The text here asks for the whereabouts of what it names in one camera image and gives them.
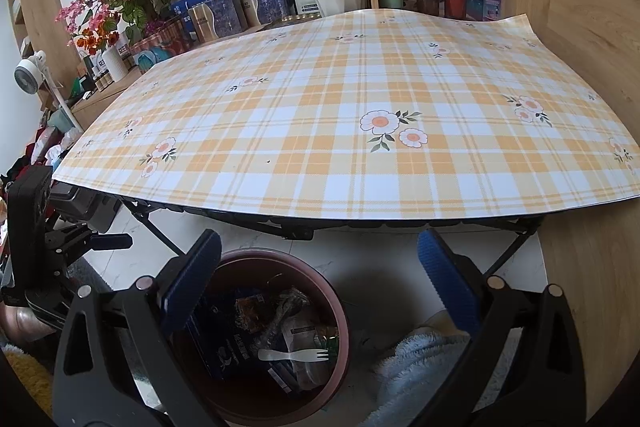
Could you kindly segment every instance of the trash bin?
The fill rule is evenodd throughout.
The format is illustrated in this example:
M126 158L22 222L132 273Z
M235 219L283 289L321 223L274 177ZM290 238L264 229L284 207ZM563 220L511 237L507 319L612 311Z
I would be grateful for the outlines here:
M190 335L174 335L174 353L192 385L229 422L248 427L276 427L305 419L331 400L347 374L350 336L344 309L329 282L300 259L275 250L230 251L223 255L207 292L224 293L239 287L280 292L292 286L311 299L322 322L337 326L340 336L338 360L329 382L300 397L287 396L267 373L214 380Z

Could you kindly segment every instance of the plaid tablecloth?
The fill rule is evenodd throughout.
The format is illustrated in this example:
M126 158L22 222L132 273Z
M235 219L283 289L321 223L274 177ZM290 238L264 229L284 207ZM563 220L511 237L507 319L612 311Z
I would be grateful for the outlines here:
M249 214L464 218L639 196L639 156L526 16L363 10L156 65L54 178Z

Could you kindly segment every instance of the blue gift box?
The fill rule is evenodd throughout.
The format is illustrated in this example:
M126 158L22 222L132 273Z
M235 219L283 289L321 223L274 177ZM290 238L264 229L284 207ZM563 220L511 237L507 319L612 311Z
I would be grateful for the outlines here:
M189 10L198 4L202 4L206 1L210 0L179 0L171 4L171 10L176 15L182 15L182 22L184 24L185 31L191 36L191 40L198 40L198 36L196 34L196 28L191 21L191 16L189 15Z
M248 26L240 0L209 0L189 10L200 42L237 35Z
M279 21L289 15L286 0L240 0L249 27Z

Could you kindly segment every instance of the blue towel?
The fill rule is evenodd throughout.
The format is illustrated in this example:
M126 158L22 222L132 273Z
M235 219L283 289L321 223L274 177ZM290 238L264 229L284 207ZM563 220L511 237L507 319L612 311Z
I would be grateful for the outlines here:
M394 356L375 368L379 407L359 427L407 427L444 383L469 342L466 335L444 337L435 330L407 337ZM493 403L513 362L521 330L512 330L476 410Z

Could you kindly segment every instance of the green leaf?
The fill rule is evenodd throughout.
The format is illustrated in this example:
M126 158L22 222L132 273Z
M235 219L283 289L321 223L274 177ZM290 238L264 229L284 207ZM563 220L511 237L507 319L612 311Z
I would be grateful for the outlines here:
M129 39L129 42L131 42L133 40L133 37L135 36L133 26L127 26L127 29L124 30L124 33L127 36L127 39Z
M104 28L104 31L111 33L118 29L118 23L113 19L105 19L102 23L102 28Z
M89 10L89 11L86 13L86 16L84 17L84 20L82 21L81 26L84 26L85 24L87 24L87 23L89 22L89 19L90 19L91 17L93 17L93 16L94 16L94 11L93 11L93 10Z

